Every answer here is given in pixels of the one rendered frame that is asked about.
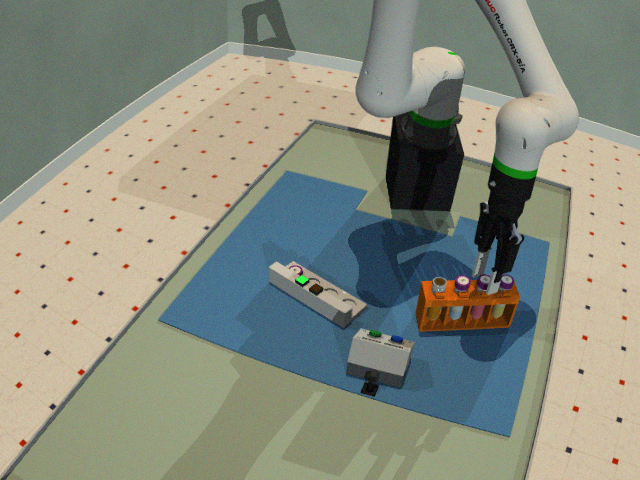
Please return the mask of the purple screw cap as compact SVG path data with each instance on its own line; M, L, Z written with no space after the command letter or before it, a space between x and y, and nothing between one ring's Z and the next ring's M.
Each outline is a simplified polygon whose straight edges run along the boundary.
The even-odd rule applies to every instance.
M467 276L460 275L456 277L456 280L455 280L456 289L460 291L466 291L469 289L470 284L471 284L471 280Z
M303 269L300 266L294 265L289 267L288 269L290 269L291 271L295 272L298 275L303 275Z
M505 289L505 290L511 289L512 286L513 286L513 283L514 283L513 277L511 277L510 275L506 275L506 274L502 275L502 280L501 280L501 283L500 283L500 287L502 289Z
M487 287L488 287L488 283L489 283L490 277L491 277L491 276L486 275L486 274L482 274L482 275L480 275L480 276L478 277L478 281L477 281L477 285L478 285L478 287L479 287L479 288L481 288L481 289L483 289L483 290L487 290Z

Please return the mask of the blue flat mat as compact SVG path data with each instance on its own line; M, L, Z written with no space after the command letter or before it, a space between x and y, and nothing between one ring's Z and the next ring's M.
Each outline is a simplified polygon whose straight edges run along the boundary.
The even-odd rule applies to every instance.
M524 235L510 327L421 331L422 281L473 278L478 221L453 236L356 210L366 190L286 171L158 319L245 356L407 410L510 437L550 242ZM344 328L269 282L296 262L367 304ZM401 388L346 374L360 329L415 342Z

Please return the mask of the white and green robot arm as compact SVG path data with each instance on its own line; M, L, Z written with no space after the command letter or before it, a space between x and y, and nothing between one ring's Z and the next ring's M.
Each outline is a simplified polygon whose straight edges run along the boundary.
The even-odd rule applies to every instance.
M545 148L573 135L579 113L526 0L475 1L498 37L524 97L508 101L497 114L488 187L505 201L522 203L531 198ZM445 48L414 52L421 2L373 1L355 91L360 106L375 117L408 112L401 121L404 137L436 150L449 147L456 138L454 124L463 117L458 106L465 65Z

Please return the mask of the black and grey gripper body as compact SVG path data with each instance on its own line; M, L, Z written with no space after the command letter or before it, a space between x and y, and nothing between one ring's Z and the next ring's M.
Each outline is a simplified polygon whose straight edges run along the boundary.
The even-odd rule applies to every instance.
M516 228L518 227L518 218L521 216L523 212L525 202L522 202L522 203L507 202L505 200L502 200L496 197L496 195L494 195L490 191L488 205L489 205L489 214L496 214L496 219L492 226L492 228L496 230L496 232L497 232L497 227L496 227L497 221L503 222L502 236L506 236L511 233L511 231L513 230L514 223Z

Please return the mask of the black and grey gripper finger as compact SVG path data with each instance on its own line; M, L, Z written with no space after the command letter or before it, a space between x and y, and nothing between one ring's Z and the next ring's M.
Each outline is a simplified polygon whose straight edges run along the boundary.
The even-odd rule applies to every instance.
M488 213L488 214L487 214ZM496 214L489 214L488 202L480 203L480 216L474 243L478 245L478 254L474 265L472 277L484 274L488 256L492 248L491 245L496 237L496 231L492 228L496 219ZM489 221L488 221L489 220ZM483 237L483 238L480 238ZM488 246L488 247L486 247Z
M497 250L495 266L492 268L486 294L490 295L498 291L502 275L512 271L520 244L524 241L524 235L520 235L515 223L509 235L502 236L503 222L497 221ZM509 238L510 237L510 238ZM510 240L510 241L509 241ZM507 248L507 249L506 249ZM506 252L505 252L506 251ZM505 254L505 255L504 255ZM501 273L501 274L500 274Z

